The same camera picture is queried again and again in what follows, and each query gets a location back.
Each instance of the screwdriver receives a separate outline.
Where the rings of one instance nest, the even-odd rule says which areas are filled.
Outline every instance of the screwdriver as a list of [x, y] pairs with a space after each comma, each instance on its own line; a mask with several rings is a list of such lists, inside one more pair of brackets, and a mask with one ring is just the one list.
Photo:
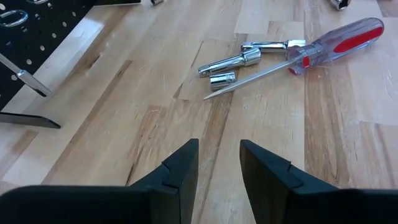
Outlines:
[[384, 24], [377, 18], [361, 19], [329, 31], [310, 45], [291, 47], [287, 52], [286, 62], [240, 79], [206, 96], [204, 100], [242, 88], [281, 68], [288, 68], [294, 75], [300, 75], [306, 68], [331, 62], [375, 42], [383, 32]]

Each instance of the metal hook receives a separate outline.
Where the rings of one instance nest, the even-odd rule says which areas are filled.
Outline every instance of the metal hook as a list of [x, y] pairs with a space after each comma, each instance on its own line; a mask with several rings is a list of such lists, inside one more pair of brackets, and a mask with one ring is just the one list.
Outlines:
[[20, 9], [11, 10], [11, 11], [7, 11], [5, 13], [2, 13], [2, 14], [0, 14], [0, 18], [1, 19], [6, 18], [8, 16], [14, 15], [15, 13], [19, 13], [20, 15], [22, 15], [22, 17], [19, 20], [15, 21], [15, 22], [8, 23], [8, 24], [0, 23], [0, 26], [7, 27], [7, 28], [15, 27], [15, 26], [23, 24], [28, 18], [27, 12], [25, 12], [23, 10], [20, 10]]
[[26, 0], [26, 1], [32, 4], [43, 4], [48, 2], [49, 0]]

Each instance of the black plastic jaw pad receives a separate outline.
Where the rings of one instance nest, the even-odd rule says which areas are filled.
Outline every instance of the black plastic jaw pad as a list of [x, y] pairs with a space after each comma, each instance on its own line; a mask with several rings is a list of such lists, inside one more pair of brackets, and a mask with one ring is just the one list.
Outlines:
[[96, 6], [113, 6], [125, 4], [138, 4], [141, 0], [98, 0]]
[[11, 124], [21, 124], [38, 126], [45, 128], [57, 128], [60, 129], [61, 126], [56, 122], [44, 118], [42, 116], [28, 115], [28, 114], [15, 114], [15, 113], [5, 113], [0, 112], [0, 122], [11, 123]]
[[31, 186], [0, 197], [0, 223], [190, 224], [198, 180], [198, 140], [191, 139], [130, 187]]
[[398, 223], [398, 191], [337, 189], [248, 140], [243, 180], [260, 223]]

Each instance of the chrome socket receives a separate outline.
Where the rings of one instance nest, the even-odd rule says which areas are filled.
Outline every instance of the chrome socket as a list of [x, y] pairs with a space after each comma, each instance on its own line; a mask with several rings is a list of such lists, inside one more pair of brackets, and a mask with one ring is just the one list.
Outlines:
[[346, 9], [351, 0], [330, 0], [330, 3], [339, 11]]
[[243, 42], [242, 50], [258, 48], [262, 53], [286, 53], [286, 51], [293, 47], [304, 47], [307, 42], [305, 40], [286, 40], [285, 42]]
[[210, 88], [213, 91], [220, 90], [234, 82], [236, 82], [234, 71], [210, 75]]
[[239, 66], [254, 65], [255, 63], [259, 63], [260, 60], [261, 51], [258, 48], [248, 49], [238, 56], [220, 60], [209, 65], [201, 66], [198, 69], [198, 73], [199, 76], [203, 78]]
[[157, 6], [158, 4], [164, 2], [164, 0], [150, 0], [150, 1], [151, 1], [151, 3], [152, 3], [154, 6]]

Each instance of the screwdriver shaft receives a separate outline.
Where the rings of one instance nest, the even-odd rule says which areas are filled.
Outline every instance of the screwdriver shaft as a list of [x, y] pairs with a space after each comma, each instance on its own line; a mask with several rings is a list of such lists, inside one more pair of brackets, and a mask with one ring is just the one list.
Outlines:
[[225, 88], [222, 88], [222, 89], [220, 89], [220, 90], [218, 90], [218, 91], [206, 96], [204, 98], [204, 100], [210, 99], [212, 97], [215, 97], [215, 96], [218, 96], [218, 95], [230, 92], [230, 91], [237, 90], [239, 88], [242, 88], [242, 87], [244, 87], [244, 86], [246, 86], [246, 85], [248, 85], [250, 83], [253, 83], [253, 82], [259, 80], [260, 78], [264, 78], [264, 77], [270, 75], [271, 73], [273, 73], [275, 71], [278, 71], [281, 68], [289, 67], [290, 65], [294, 64], [296, 61], [297, 61], [297, 59], [293, 58], [293, 59], [288, 60], [286, 62], [282, 62], [282, 63], [279, 63], [279, 64], [274, 65], [272, 67], [269, 67], [269, 68], [267, 68], [267, 69], [265, 69], [265, 70], [263, 70], [261, 72], [257, 72], [257, 73], [255, 73], [253, 75], [250, 75], [250, 76], [246, 77], [246, 78], [242, 78], [242, 79], [238, 80], [236, 83], [232, 83], [229, 86], [227, 86]]

